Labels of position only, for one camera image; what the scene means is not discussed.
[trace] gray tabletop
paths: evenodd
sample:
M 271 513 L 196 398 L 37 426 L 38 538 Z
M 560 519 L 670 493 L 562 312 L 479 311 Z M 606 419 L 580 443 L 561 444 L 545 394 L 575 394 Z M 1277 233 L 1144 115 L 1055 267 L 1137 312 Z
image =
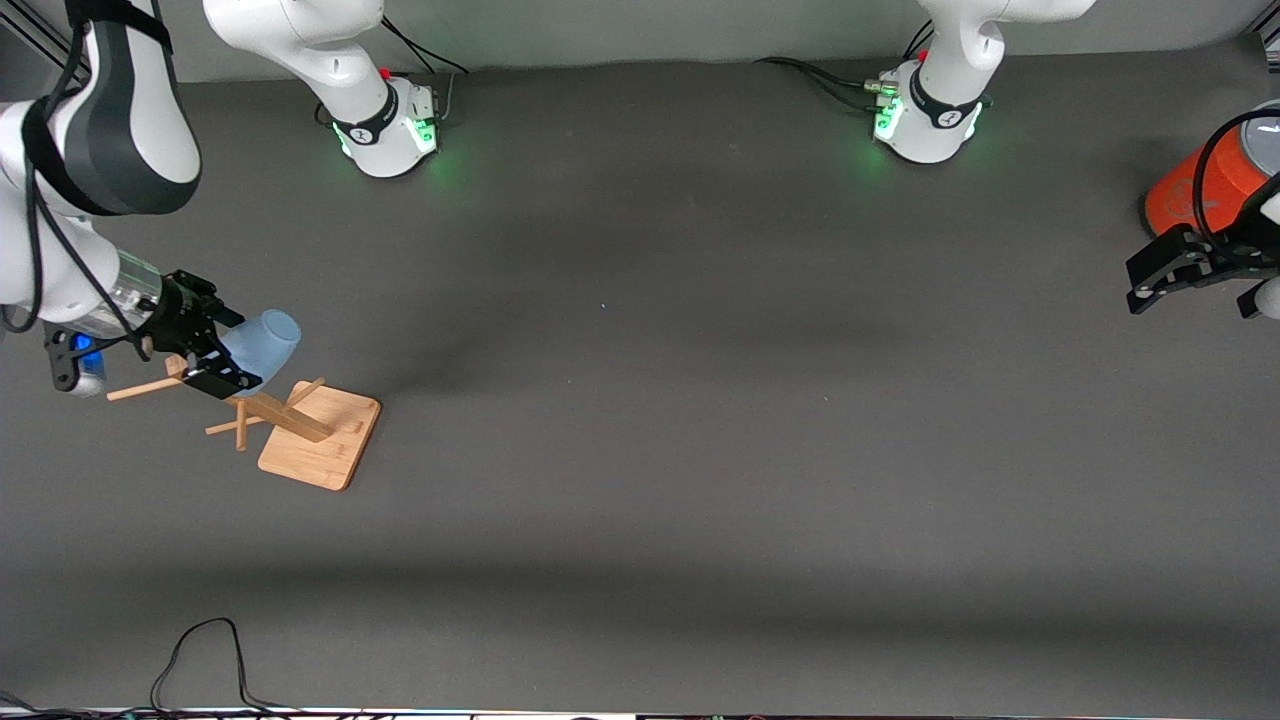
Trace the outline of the gray tabletop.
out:
M 378 182 L 302 83 L 184 87 L 200 192 L 101 232 L 385 410 L 333 495 L 6 338 L 0 685 L 142 702 L 230 615 L 297 705 L 1275 717 L 1280 325 L 1124 304 L 1137 199 L 1266 91 L 1256 38 L 1012 58 L 927 168 L 785 68 L 476 73 Z M 189 652 L 168 701 L 232 702 Z

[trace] wooden mug tree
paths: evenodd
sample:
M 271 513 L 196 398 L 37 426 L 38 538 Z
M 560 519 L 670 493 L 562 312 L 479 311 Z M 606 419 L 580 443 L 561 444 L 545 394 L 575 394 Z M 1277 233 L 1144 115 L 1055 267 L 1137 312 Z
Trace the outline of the wooden mug tree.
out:
M 115 402 L 182 386 L 187 361 L 170 355 L 164 365 L 166 378 L 109 392 L 106 400 Z M 243 452 L 248 427 L 270 423 L 274 428 L 257 459 L 259 469 L 335 492 L 351 483 L 383 409 L 371 397 L 325 386 L 324 378 L 294 384 L 284 402 L 261 391 L 232 396 L 225 402 L 236 407 L 236 420 L 206 428 L 205 434 L 234 430 L 236 450 Z

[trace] light blue cup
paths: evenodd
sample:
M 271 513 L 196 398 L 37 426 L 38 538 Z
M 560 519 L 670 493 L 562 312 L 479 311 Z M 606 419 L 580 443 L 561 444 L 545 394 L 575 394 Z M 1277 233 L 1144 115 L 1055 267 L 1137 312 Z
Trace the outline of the light blue cup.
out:
M 236 397 L 247 397 L 262 389 L 293 355 L 300 340 L 302 329 L 283 310 L 268 310 L 227 331 L 223 345 L 232 354 L 232 360 L 246 373 L 262 378 L 262 384 L 237 392 Z

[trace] cable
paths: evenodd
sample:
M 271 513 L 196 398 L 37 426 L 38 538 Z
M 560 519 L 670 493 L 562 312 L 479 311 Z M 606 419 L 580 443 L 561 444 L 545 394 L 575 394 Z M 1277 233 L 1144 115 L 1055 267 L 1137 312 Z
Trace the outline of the cable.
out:
M 915 55 L 916 53 L 919 53 L 919 51 L 920 51 L 920 49 L 923 49 L 923 47 L 924 47 L 924 44 L 925 44 L 925 42 L 928 42 L 929 40 L 932 40 L 932 38 L 933 38 L 933 35 L 934 35 L 934 33 L 933 33 L 933 31 L 931 29 L 928 35 L 925 35 L 924 37 L 922 37 L 922 38 L 920 38 L 920 42 L 919 42 L 919 44 L 916 44 L 916 45 L 913 45 L 911 47 L 909 47 L 909 49 L 906 50 L 906 58 L 902 58 L 902 59 L 904 59 L 904 60 L 908 60 L 908 59 L 910 59 L 910 58 L 911 58 L 911 55 Z
M 268 702 L 264 700 L 259 700 L 253 697 L 253 693 L 248 691 L 248 678 L 244 671 L 244 651 L 243 648 L 241 648 L 239 644 L 239 632 L 236 629 L 236 623 L 230 618 L 210 618 L 209 620 L 205 620 L 202 623 L 196 623 L 195 625 L 187 628 L 187 632 L 183 633 L 182 637 L 178 638 L 177 644 L 173 646 L 173 652 L 169 655 L 169 664 L 164 666 L 164 670 L 160 671 L 160 675 L 157 675 L 155 682 L 151 683 L 151 693 L 150 693 L 151 707 L 157 711 L 163 711 L 163 707 L 160 706 L 160 688 L 164 685 L 164 682 L 169 678 L 169 673 L 173 671 L 174 665 L 178 664 L 178 656 L 182 653 L 182 643 L 187 642 L 187 638 L 191 637 L 191 634 L 195 633 L 196 630 L 204 628 L 205 625 L 211 625 L 214 623 L 225 623 L 227 626 L 230 628 L 232 630 L 232 643 L 234 643 L 236 646 L 236 684 L 237 689 L 239 691 L 241 702 L 243 702 L 248 707 L 255 707 L 257 710 L 269 714 L 274 714 L 274 711 L 268 706 L 284 707 L 278 702 Z
M 461 70 L 462 74 L 465 74 L 465 76 L 466 74 L 471 74 L 471 70 L 463 68 L 462 65 L 454 63 L 453 60 L 451 60 L 451 59 L 448 59 L 448 58 L 445 58 L 443 55 L 436 55 L 435 53 L 431 53 L 426 47 L 422 47 L 421 45 L 419 45 L 417 42 L 415 42 L 407 35 L 404 35 L 403 32 L 401 32 L 401 29 L 398 27 L 396 27 L 396 23 L 393 23 L 390 20 L 390 18 L 388 18 L 387 15 L 383 15 L 383 27 L 385 27 L 387 29 L 389 29 L 392 32 L 392 35 L 394 35 L 396 37 L 398 37 L 401 40 L 401 42 L 403 42 L 404 45 L 408 46 L 410 50 L 413 50 L 415 55 L 417 55 L 417 51 L 421 50 L 422 53 L 426 53 L 428 55 L 430 55 L 431 58 L 435 58 L 436 60 L 439 60 L 442 63 L 448 63 L 449 65 L 453 65 L 454 68 L 457 68 L 458 70 Z M 433 73 L 435 72 L 435 68 L 433 68 L 431 64 L 428 63 L 421 55 L 419 55 L 417 59 L 421 60 L 421 63 L 424 65 L 426 65 L 428 70 L 430 70 Z
M 9 13 L 6 13 L 4 10 L 0 10 L 0 19 L 4 19 L 5 23 L 9 26 L 10 29 L 13 29 L 14 32 L 22 35 L 29 42 L 29 45 L 32 47 L 36 47 L 37 50 L 40 50 L 46 58 L 49 58 L 49 60 L 52 64 L 56 65 L 56 64 L 61 63 L 61 58 L 58 56 L 58 55 L 55 55 L 52 51 L 50 51 L 45 46 L 45 42 L 41 42 L 41 38 L 45 40 L 45 41 L 47 41 L 49 44 L 52 44 L 52 46 L 58 49 L 58 51 L 61 54 L 61 56 L 67 56 L 70 53 L 70 46 L 68 45 L 68 42 L 65 40 L 63 40 L 61 33 L 58 32 L 58 31 L 55 31 L 49 24 L 49 20 L 46 20 L 38 13 L 35 13 L 29 6 L 24 6 L 24 5 L 26 5 L 26 3 L 12 3 L 10 1 L 9 3 L 9 9 L 15 10 L 18 15 L 22 15 L 22 18 L 26 20 L 27 27 L 33 28 L 35 32 L 37 32 L 40 35 L 40 38 L 32 37 L 32 35 L 29 32 L 27 32 L 26 27 L 23 27 L 23 23 L 19 23 L 19 22 L 14 20 L 12 17 L 9 17 Z M 84 70 L 86 77 L 90 73 L 88 63 L 86 63 L 83 60 L 81 63 L 78 63 L 78 67 L 76 69 L 77 70 Z
M 9 306 L 0 307 L 0 323 L 4 329 L 22 334 L 36 327 L 40 319 L 40 305 L 45 301 L 45 258 L 40 250 L 40 223 L 36 220 L 36 168 L 31 164 L 31 158 L 26 159 L 27 179 L 23 183 L 27 192 L 27 242 L 31 243 L 31 310 L 27 319 L 14 324 L 9 319 Z
M 836 87 L 846 90 L 861 90 L 863 88 L 861 82 L 845 79 L 835 73 L 819 68 L 818 65 L 814 65 L 813 63 L 805 63 L 804 60 L 796 60 L 795 58 L 782 58 L 778 55 L 772 55 L 769 58 L 760 58 L 759 60 L 756 60 L 756 63 L 795 68 L 801 73 L 804 73 L 805 76 L 808 76 L 810 79 L 813 79 L 818 85 L 819 90 L 833 97 L 841 105 L 852 108 L 855 110 L 861 110 L 864 113 L 877 111 L 877 108 L 872 105 L 860 105 L 836 91 Z
M 109 347 L 114 347 L 114 346 L 119 345 L 120 341 L 123 341 L 123 340 L 124 340 L 124 336 L 115 337 L 115 338 L 111 338 L 111 340 L 105 340 L 102 342 L 95 341 L 95 342 L 90 343 L 90 346 L 86 347 L 84 350 L 81 350 L 81 351 L 74 352 L 73 355 L 70 355 L 68 357 L 68 360 L 79 360 L 81 357 L 88 357 L 90 355 L 93 355 L 95 352 L 102 352 L 104 350 L 108 350 Z
M 49 120 L 52 118 L 54 111 L 58 109 L 58 105 L 61 104 L 61 101 L 68 96 L 67 88 L 70 85 L 72 77 L 74 77 L 76 74 L 76 69 L 79 67 L 83 53 L 84 53 L 84 27 L 77 26 L 72 31 L 72 47 L 69 56 L 67 59 L 67 64 L 63 65 L 63 70 L 58 76 L 58 81 L 54 83 L 54 90 L 45 99 L 45 106 L 41 113 L 41 122 L 45 123 L 46 126 L 49 124 Z M 137 351 L 138 357 L 141 357 L 143 363 L 150 361 L 151 357 L 147 354 L 146 348 L 142 346 L 142 340 L 137 336 L 137 333 L 134 333 L 133 328 L 129 325 L 129 322 L 124 318 L 124 313 L 120 310 L 120 306 L 116 305 L 115 300 L 110 296 L 110 293 L 106 292 L 102 284 L 88 269 L 88 265 L 84 263 L 84 259 L 81 258 L 79 252 L 76 251 L 76 246 L 70 242 L 70 240 L 67 238 L 67 234 L 63 232 L 61 225 L 58 224 L 58 220 L 54 218 L 54 214 L 49 210 L 49 204 L 41 195 L 40 186 L 36 182 L 36 169 L 32 165 L 29 155 L 27 156 L 24 165 L 27 172 L 27 178 L 26 178 L 27 237 L 28 241 L 31 242 L 31 252 L 32 252 L 31 265 L 32 265 L 35 287 L 32 288 L 32 304 L 27 319 L 23 320 L 23 323 L 19 325 L 13 325 L 8 319 L 8 316 L 5 316 L 3 311 L 0 311 L 0 320 L 3 320 L 4 328 L 14 333 L 27 332 L 32 327 L 35 327 L 36 319 L 40 315 L 41 302 L 44 301 L 44 275 L 45 275 L 44 252 L 40 246 L 40 218 L 44 218 L 45 224 L 49 225 L 49 229 L 54 233 L 54 237 L 58 240 L 58 243 L 63 247 L 63 251 L 67 252 L 67 255 L 72 259 L 72 263 L 76 264 L 76 268 L 79 269 L 84 279 L 88 281 L 90 286 L 93 287 L 93 291 L 102 300 L 106 307 L 111 311 L 111 315 L 115 316 L 115 320 L 120 324 L 120 328 L 124 331 L 123 337 L 128 338 L 129 343 L 133 345 L 133 348 Z
M 63 65 L 63 72 L 59 73 L 58 81 L 54 82 L 54 88 L 49 92 L 45 106 L 41 109 L 40 119 L 45 124 L 49 124 L 50 118 L 54 117 L 54 110 L 61 102 L 63 95 L 67 94 L 67 86 L 70 85 L 72 77 L 76 74 L 76 68 L 79 65 L 83 50 L 84 28 L 76 27 L 72 31 L 70 56 L 67 64 Z M 44 199 L 40 196 L 40 187 L 36 184 L 36 168 L 31 155 L 27 155 L 23 167 L 27 172 L 24 190 L 27 193 L 27 242 L 31 245 L 32 291 L 31 310 L 27 313 L 27 319 L 22 323 L 14 324 L 9 320 L 8 307 L 0 307 L 0 323 L 4 324 L 4 329 L 14 334 L 22 334 L 36 327 L 36 322 L 40 319 L 40 306 L 45 300 L 45 259 L 40 249 L 40 222 L 36 217 L 37 206 L 44 202 Z
M 0 691 L 0 700 L 5 701 L 10 706 L 22 707 L 24 710 L 29 710 L 31 712 L 40 712 L 40 710 L 36 710 L 36 707 L 29 702 L 6 691 Z
M 1260 32 L 1267 23 L 1272 20 L 1272 18 L 1276 17 L 1276 13 L 1280 13 L 1280 8 L 1275 8 L 1274 10 L 1267 13 L 1267 17 L 1258 20 L 1257 24 L 1253 26 L 1253 32 Z
M 315 120 L 317 126 L 326 128 L 329 127 L 329 123 L 333 122 L 333 115 L 329 115 L 330 119 L 329 123 L 326 123 L 320 118 L 320 110 L 324 110 L 324 102 L 316 101 L 316 109 L 311 111 L 311 119 Z
M 910 60 L 911 55 L 915 54 L 915 51 L 920 47 L 920 45 L 924 45 L 931 37 L 933 37 L 932 18 L 924 20 L 924 24 L 920 26 L 920 29 L 915 31 L 915 35 L 911 36 L 911 41 L 906 44 L 906 50 L 902 51 L 902 59 Z
M 449 88 L 444 92 L 444 111 L 440 113 L 440 122 L 449 119 L 453 111 L 453 81 L 458 79 L 458 73 L 449 73 Z
M 1260 118 L 1280 118 L 1280 109 L 1262 108 L 1260 110 L 1249 110 L 1248 113 L 1242 113 L 1231 118 L 1224 123 L 1222 127 L 1213 131 L 1213 135 L 1211 135 L 1208 141 L 1204 142 L 1204 149 L 1201 150 L 1201 155 L 1196 160 L 1196 172 L 1192 176 L 1192 214 L 1196 218 L 1196 225 L 1204 236 L 1204 241 L 1208 242 L 1210 247 L 1236 268 L 1261 269 L 1270 265 L 1253 265 L 1247 260 L 1243 260 L 1239 255 L 1228 251 L 1219 243 L 1219 234 L 1210 228 L 1208 218 L 1204 213 L 1204 173 L 1208 169 L 1210 156 L 1213 154 L 1213 150 L 1217 149 L 1217 145 L 1222 142 L 1222 138 L 1225 138 L 1238 126 Z M 1280 184 L 1280 174 L 1272 176 L 1265 187 L 1276 184 Z

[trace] gray wall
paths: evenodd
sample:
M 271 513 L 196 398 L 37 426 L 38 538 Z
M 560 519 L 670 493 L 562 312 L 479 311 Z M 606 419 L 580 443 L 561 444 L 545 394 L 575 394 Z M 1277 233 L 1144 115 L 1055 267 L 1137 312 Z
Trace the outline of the gray wall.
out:
M 58 68 L 6 28 L 0 28 L 0 102 L 37 97 L 58 79 Z
M 51 17 L 61 0 L 38 0 Z M 1009 26 L 1015 54 L 1172 50 L 1238 33 L 1266 0 L 1098 0 L 1057 26 Z M 188 82 L 279 78 L 266 60 L 223 45 L 196 0 L 163 0 Z M 474 68 L 635 60 L 882 58 L 924 20 L 913 0 L 388 0 L 387 14 L 422 45 Z M 385 31 L 361 37 L 374 60 L 415 68 Z

